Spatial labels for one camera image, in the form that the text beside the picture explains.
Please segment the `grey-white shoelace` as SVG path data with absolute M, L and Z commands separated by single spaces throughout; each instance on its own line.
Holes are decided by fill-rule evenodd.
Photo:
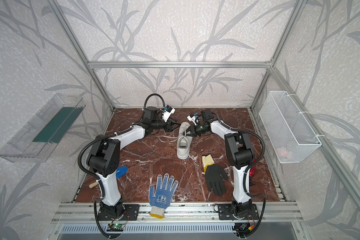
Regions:
M 187 135 L 187 126 L 186 128 L 180 127 L 177 137 L 169 136 L 158 136 L 159 140 L 163 143 L 172 143 L 177 141 L 178 145 L 186 146 L 190 144 L 193 140 L 193 137 Z

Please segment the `white leather sneaker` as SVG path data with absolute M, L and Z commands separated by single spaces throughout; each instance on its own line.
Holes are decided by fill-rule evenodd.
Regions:
M 187 136 L 187 129 L 190 127 L 190 123 L 183 122 L 179 128 L 178 140 L 177 140 L 177 157 L 181 160 L 185 160 L 189 157 L 190 147 L 193 137 Z

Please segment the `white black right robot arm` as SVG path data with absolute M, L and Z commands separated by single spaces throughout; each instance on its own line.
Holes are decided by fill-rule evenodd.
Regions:
M 230 127 L 211 110 L 201 111 L 200 116 L 191 114 L 187 116 L 187 119 L 191 122 L 191 126 L 188 127 L 184 136 L 196 137 L 210 132 L 224 139 L 226 157 L 234 173 L 233 204 L 240 206 L 251 203 L 255 195 L 250 193 L 250 170 L 265 154 L 263 139 L 253 131 Z M 256 151 L 250 136 L 256 137 L 262 146 L 258 158 L 256 158 Z

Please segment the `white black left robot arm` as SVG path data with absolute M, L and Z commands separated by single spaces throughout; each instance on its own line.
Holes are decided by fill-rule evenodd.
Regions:
M 154 130 L 172 132 L 178 125 L 171 115 L 175 109 L 165 106 L 161 109 L 146 107 L 142 119 L 132 124 L 128 129 L 112 135 L 98 135 L 89 142 L 78 156 L 79 168 L 96 178 L 100 185 L 101 204 L 116 207 L 122 204 L 118 190 L 116 171 L 120 162 L 120 151 L 127 145 L 150 135 Z

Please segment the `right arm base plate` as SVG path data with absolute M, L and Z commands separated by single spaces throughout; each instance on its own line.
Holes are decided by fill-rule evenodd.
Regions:
M 216 207 L 219 220 L 258 220 L 260 218 L 258 208 L 253 203 L 217 204 Z

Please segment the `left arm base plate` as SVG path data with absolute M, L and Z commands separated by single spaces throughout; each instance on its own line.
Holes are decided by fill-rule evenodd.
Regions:
M 140 205 L 119 204 L 117 206 L 103 205 L 101 202 L 100 210 L 98 212 L 99 221 L 136 221 L 139 214 Z

